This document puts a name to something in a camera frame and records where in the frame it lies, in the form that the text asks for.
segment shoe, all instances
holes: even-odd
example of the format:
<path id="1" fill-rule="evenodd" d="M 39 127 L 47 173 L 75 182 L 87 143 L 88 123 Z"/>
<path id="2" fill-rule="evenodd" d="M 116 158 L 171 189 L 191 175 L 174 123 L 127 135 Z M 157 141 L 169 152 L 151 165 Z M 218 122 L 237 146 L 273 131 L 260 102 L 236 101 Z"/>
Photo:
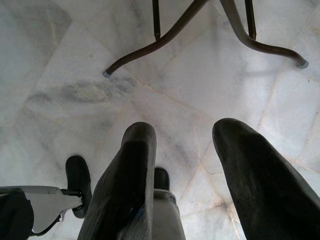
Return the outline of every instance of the shoe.
<path id="1" fill-rule="evenodd" d="M 164 168 L 154 169 L 154 189 L 170 190 L 169 174 Z"/>
<path id="2" fill-rule="evenodd" d="M 92 198 L 91 179 L 86 161 L 81 156 L 71 156 L 65 163 L 66 178 L 68 181 L 68 190 L 81 191 L 82 202 L 81 206 L 73 208 L 73 214 L 84 219 Z"/>

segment floor tile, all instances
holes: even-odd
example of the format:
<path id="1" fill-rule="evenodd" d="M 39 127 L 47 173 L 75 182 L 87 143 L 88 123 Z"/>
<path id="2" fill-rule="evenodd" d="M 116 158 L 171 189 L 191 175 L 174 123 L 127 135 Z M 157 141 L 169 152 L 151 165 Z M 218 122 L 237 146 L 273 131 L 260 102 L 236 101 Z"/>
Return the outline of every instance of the floor tile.
<path id="1" fill-rule="evenodd" d="M 183 217 L 222 204 L 223 201 L 213 189 L 209 176 L 199 167 L 178 206 Z"/>
<path id="2" fill-rule="evenodd" d="M 320 84 L 288 69 L 274 86 L 259 132 L 288 159 L 300 156 L 320 106 Z"/>
<path id="3" fill-rule="evenodd" d="M 216 121 L 231 117 L 255 128 L 284 59 L 243 46 L 224 22 L 190 44 L 151 85 Z"/>
<path id="4" fill-rule="evenodd" d="M 292 166 L 301 174 L 314 192 L 320 197 L 320 174 L 296 163 L 292 163 Z"/>
<path id="5" fill-rule="evenodd" d="M 224 205 L 183 217 L 182 225 L 188 240 L 237 240 L 233 223 Z"/>
<path id="6" fill-rule="evenodd" d="M 77 240 L 83 222 L 83 219 L 75 217 L 72 210 L 68 210 L 63 222 L 58 223 L 52 240 Z"/>
<path id="7" fill-rule="evenodd" d="M 162 36 L 173 26 L 192 0 L 159 2 Z M 160 50 L 125 65 L 142 83 L 159 75 L 162 66 L 212 25 L 219 12 L 206 4 L 177 37 Z M 152 1 L 117 0 L 110 3 L 87 24 L 89 31 L 117 58 L 155 41 Z"/>
<path id="8" fill-rule="evenodd" d="M 307 168 L 320 174 L 320 114 L 317 112 L 313 126 L 299 160 Z"/>
<path id="9" fill-rule="evenodd" d="M 308 26 L 301 33 L 294 50 L 298 51 L 308 62 L 309 66 L 302 73 L 315 81 L 320 81 L 320 5 L 317 7 Z"/>
<path id="10" fill-rule="evenodd" d="M 88 22 L 103 7 L 110 4 L 110 0 L 52 0 L 66 10 L 72 19 Z"/>
<path id="11" fill-rule="evenodd" d="M 109 79 L 102 76 L 104 62 L 112 58 L 81 23 L 74 22 L 26 106 L 52 119 L 104 115 L 110 125 L 136 85 L 123 69 Z"/>
<path id="12" fill-rule="evenodd" d="M 213 141 L 209 144 L 201 165 L 208 174 L 222 174 L 224 172 Z"/>
<path id="13" fill-rule="evenodd" d="M 221 197 L 224 204 L 229 206 L 233 204 L 232 197 L 227 185 L 226 177 L 224 173 L 209 174 L 211 184 L 214 191 Z"/>
<path id="14" fill-rule="evenodd" d="M 0 2 L 0 125 L 17 112 L 71 24 L 50 0 Z"/>
<path id="15" fill-rule="evenodd" d="M 212 120 L 148 88 L 138 87 L 100 148 L 92 173 L 95 183 L 119 150 L 125 130 L 135 122 L 154 127 L 155 164 L 168 171 L 171 191 L 179 201 L 212 141 Z"/>
<path id="16" fill-rule="evenodd" d="M 317 4 L 314 0 L 254 1 L 256 39 L 262 43 L 291 48 Z"/>

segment marble floor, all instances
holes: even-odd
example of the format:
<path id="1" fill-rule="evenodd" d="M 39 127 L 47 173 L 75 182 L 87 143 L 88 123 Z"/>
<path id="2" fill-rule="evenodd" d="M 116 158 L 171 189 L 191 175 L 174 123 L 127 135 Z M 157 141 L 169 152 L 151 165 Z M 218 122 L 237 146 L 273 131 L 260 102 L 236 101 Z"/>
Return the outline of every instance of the marble floor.
<path id="1" fill-rule="evenodd" d="M 165 33 L 191 0 L 160 0 Z M 211 131 L 224 117 L 263 134 L 320 194 L 320 0 L 254 0 L 257 40 L 309 61 L 253 51 L 210 0 L 168 45 L 116 71 L 154 41 L 151 0 L 0 0 L 0 185 L 65 188 L 82 155 L 92 188 L 136 121 L 154 126 L 187 240 L 246 239 Z M 243 0 L 236 0 L 246 22 Z M 76 240 L 65 220 L 38 240 Z"/>

